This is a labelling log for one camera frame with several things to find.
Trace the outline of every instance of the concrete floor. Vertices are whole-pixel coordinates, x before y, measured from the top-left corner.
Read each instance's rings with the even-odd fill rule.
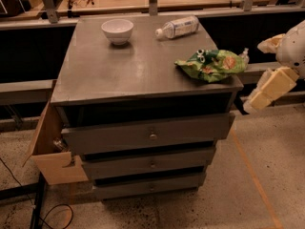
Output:
[[[0,134],[0,157],[22,184],[38,179],[32,161],[21,167],[32,134]],[[303,229],[304,144],[302,105],[237,114],[228,138],[218,142],[213,163],[198,191],[102,203],[94,197],[89,182],[53,185],[47,187],[41,217],[53,206],[68,203],[74,212],[72,229]],[[0,173],[1,189],[17,185],[2,163]],[[0,227],[29,228],[31,210],[27,197],[0,201]],[[47,223],[63,228],[70,215],[68,209],[58,208]]]

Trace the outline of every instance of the black cable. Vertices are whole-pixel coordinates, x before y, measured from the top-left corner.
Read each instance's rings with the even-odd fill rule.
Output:
[[[3,161],[3,159],[0,157],[1,162],[3,163],[3,165],[8,169],[8,171],[10,172],[11,176],[13,177],[13,179],[19,184],[19,186],[23,189],[23,186],[21,185],[21,183],[19,182],[19,180],[17,180],[17,178],[13,175],[12,171],[10,170],[9,166]],[[34,203],[32,202],[30,196],[28,194],[26,194],[26,196],[28,197],[31,205],[34,205]]]
[[[0,161],[1,161],[1,162],[3,163],[3,165],[8,169],[8,171],[10,172],[11,176],[13,177],[13,179],[19,184],[19,186],[20,186],[21,188],[23,188],[22,184],[19,182],[19,180],[17,180],[17,178],[16,178],[15,175],[12,173],[11,169],[9,168],[9,166],[3,161],[3,159],[2,159],[1,157],[0,157]],[[29,199],[31,205],[34,205],[34,203],[32,202],[32,200],[31,200],[31,198],[30,198],[30,196],[29,196],[28,194],[26,194],[26,196],[28,197],[28,199]],[[43,219],[42,219],[41,217],[39,217],[39,218],[42,220],[42,222],[45,223],[50,229],[54,229],[54,228],[51,227],[50,225],[48,225],[48,224],[45,222],[45,219],[47,218],[47,216],[50,214],[50,212],[51,212],[53,209],[55,209],[55,208],[57,208],[57,207],[59,207],[59,206],[67,206],[67,207],[69,207],[70,210],[71,210],[71,218],[70,218],[68,224],[67,224],[65,227],[61,228],[61,229],[66,229],[66,228],[71,224],[71,222],[72,222],[74,212],[73,212],[72,208],[69,206],[69,204],[65,204],[65,203],[63,203],[63,204],[58,204],[58,205],[55,205],[54,207],[52,207],[52,208],[49,210],[49,212],[45,215],[45,217],[44,217]]]

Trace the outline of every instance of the green chip bag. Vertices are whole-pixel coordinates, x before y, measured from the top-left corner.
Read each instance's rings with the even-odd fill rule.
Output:
[[[246,69],[245,61],[240,56],[225,50],[198,50],[189,60],[176,60],[174,64],[191,78],[210,83]]]

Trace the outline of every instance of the cardboard box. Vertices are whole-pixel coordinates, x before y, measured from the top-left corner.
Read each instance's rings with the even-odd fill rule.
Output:
[[[53,141],[61,137],[62,122],[58,112],[47,103],[28,149],[26,161],[34,160],[49,185],[88,180],[79,156],[71,152],[58,153]]]

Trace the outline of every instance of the clear bottle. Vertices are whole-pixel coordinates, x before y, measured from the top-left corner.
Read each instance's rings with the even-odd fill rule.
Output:
[[[250,60],[248,52],[249,52],[249,49],[245,48],[244,52],[239,55],[245,61],[246,67],[248,66],[249,60]]]
[[[155,31],[157,38],[176,38],[185,34],[196,32],[199,28],[199,20],[196,16],[176,19],[164,24],[161,29]]]

